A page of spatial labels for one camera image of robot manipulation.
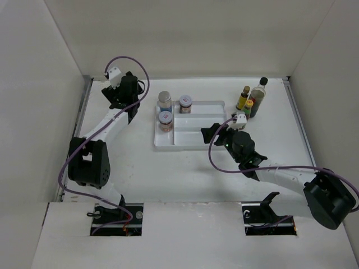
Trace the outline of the white peppercorn jar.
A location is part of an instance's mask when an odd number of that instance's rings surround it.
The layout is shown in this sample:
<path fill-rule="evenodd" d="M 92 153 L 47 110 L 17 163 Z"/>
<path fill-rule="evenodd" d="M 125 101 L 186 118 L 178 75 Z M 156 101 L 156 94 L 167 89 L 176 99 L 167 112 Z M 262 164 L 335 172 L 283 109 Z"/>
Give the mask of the white peppercorn jar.
<path fill-rule="evenodd" d="M 160 111 L 172 112 L 172 97 L 168 91 L 162 91 L 158 95 Z"/>

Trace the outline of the small brown cap bottle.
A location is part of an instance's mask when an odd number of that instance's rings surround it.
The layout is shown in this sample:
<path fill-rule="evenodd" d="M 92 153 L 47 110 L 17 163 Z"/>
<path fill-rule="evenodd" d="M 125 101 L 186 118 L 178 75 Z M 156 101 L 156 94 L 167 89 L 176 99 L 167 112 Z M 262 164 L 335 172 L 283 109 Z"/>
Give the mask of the small brown cap bottle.
<path fill-rule="evenodd" d="M 245 86 L 238 98 L 237 104 L 236 104 L 236 109 L 237 110 L 241 110 L 243 108 L 243 106 L 245 105 L 245 102 L 247 101 L 248 98 L 248 94 L 250 92 L 250 87 L 249 86 Z"/>

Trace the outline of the orange label sauce jar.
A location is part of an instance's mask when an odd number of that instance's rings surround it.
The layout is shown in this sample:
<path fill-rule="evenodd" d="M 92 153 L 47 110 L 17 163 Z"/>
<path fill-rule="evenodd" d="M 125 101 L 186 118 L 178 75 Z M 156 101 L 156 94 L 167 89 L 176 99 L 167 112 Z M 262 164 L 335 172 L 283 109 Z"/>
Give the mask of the orange label sauce jar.
<path fill-rule="evenodd" d="M 169 111 L 160 112 L 159 116 L 159 126 L 163 132 L 170 132 L 173 128 L 173 117 L 172 113 Z"/>
<path fill-rule="evenodd" d="M 189 95 L 182 95 L 179 99 L 179 105 L 181 114 L 191 113 L 192 98 Z"/>

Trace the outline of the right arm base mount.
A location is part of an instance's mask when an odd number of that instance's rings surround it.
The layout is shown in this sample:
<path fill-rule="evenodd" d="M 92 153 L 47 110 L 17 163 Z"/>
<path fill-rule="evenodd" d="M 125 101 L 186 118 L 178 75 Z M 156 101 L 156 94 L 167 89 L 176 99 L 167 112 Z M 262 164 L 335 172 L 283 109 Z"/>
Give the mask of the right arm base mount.
<path fill-rule="evenodd" d="M 244 230 L 247 236 L 297 235 L 291 215 L 278 216 L 270 207 L 279 192 L 271 192 L 262 201 L 242 203 Z"/>

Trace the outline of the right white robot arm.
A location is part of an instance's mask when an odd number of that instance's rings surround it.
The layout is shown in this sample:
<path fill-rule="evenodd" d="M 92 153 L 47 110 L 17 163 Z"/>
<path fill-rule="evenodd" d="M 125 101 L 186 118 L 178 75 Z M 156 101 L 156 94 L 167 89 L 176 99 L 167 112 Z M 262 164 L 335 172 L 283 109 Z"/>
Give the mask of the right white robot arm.
<path fill-rule="evenodd" d="M 204 143 L 223 146 L 238 164 L 236 174 L 257 182 L 278 185 L 304 196 L 313 218 L 335 230 L 348 214 L 358 211 L 358 190 L 335 172 L 314 166 L 280 166 L 255 150 L 250 134 L 226 123 L 202 128 Z"/>

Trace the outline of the yellow cap chili bottle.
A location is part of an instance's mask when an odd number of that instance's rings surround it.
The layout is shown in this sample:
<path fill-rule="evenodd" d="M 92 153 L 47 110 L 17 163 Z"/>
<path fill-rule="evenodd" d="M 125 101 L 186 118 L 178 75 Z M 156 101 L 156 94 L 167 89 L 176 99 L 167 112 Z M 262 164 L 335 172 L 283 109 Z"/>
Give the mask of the yellow cap chili bottle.
<path fill-rule="evenodd" d="M 249 118 L 250 118 L 253 105 L 254 105 L 254 102 L 251 99 L 249 99 L 249 100 L 246 100 L 246 102 L 242 108 L 242 111 L 245 113 L 247 120 L 249 120 Z"/>

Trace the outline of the tall dark soy bottle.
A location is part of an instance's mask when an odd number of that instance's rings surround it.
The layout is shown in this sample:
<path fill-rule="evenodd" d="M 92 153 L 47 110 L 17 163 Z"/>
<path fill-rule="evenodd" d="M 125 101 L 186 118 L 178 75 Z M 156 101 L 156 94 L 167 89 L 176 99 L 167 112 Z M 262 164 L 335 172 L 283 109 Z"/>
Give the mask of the tall dark soy bottle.
<path fill-rule="evenodd" d="M 262 77 L 259 81 L 259 84 L 251 90 L 249 99 L 252 100 L 253 106 L 251 108 L 250 118 L 253 118 L 266 95 L 265 87 L 268 83 L 266 77 Z"/>

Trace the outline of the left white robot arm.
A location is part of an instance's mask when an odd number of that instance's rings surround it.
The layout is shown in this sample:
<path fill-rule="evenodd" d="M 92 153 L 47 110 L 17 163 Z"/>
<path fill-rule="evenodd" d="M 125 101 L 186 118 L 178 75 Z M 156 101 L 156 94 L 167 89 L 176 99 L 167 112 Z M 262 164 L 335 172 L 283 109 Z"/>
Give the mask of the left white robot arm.
<path fill-rule="evenodd" d="M 121 223 L 126 217 L 126 209 L 120 206 L 121 194 L 110 180 L 111 165 L 108 149 L 117 135 L 127 127 L 138 112 L 139 104 L 127 109 L 120 116 L 116 114 L 139 100 L 144 92 L 139 79 L 128 71 L 124 75 L 114 67 L 109 71 L 110 85 L 102 89 L 102 94 L 110 102 L 109 110 L 103 120 L 84 137 L 75 137 L 70 142 L 71 155 L 87 138 L 94 135 L 104 125 L 109 126 L 82 147 L 68 164 L 68 178 L 85 187 L 92 196 L 101 198 L 100 203 L 111 203 L 107 217 L 113 223 Z"/>

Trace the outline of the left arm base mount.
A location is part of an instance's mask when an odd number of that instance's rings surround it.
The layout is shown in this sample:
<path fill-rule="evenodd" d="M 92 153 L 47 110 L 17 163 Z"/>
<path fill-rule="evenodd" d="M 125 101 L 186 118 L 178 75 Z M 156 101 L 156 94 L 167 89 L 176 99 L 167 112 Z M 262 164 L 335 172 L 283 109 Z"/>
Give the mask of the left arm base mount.
<path fill-rule="evenodd" d="M 106 208 L 96 204 L 87 217 L 91 218 L 90 236 L 141 236 L 144 219 L 143 203 L 120 202 L 132 214 L 118 209 Z"/>

